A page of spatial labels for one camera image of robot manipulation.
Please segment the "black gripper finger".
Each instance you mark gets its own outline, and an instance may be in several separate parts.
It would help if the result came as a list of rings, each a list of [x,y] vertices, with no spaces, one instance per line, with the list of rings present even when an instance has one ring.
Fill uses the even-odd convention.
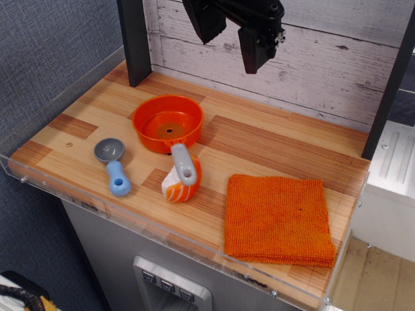
[[[226,28],[226,18],[209,1],[183,0],[182,3],[203,44],[209,43]]]
[[[238,35],[245,71],[254,75],[262,65],[275,57],[275,37],[250,25],[241,27]]]

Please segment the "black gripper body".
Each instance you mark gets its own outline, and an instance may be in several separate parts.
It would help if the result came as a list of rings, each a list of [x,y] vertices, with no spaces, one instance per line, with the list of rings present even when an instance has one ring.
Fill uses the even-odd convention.
[[[275,43],[285,41],[285,30],[281,20],[285,15],[285,9],[281,1],[223,1],[223,6],[228,11],[228,18],[239,26],[254,25]]]

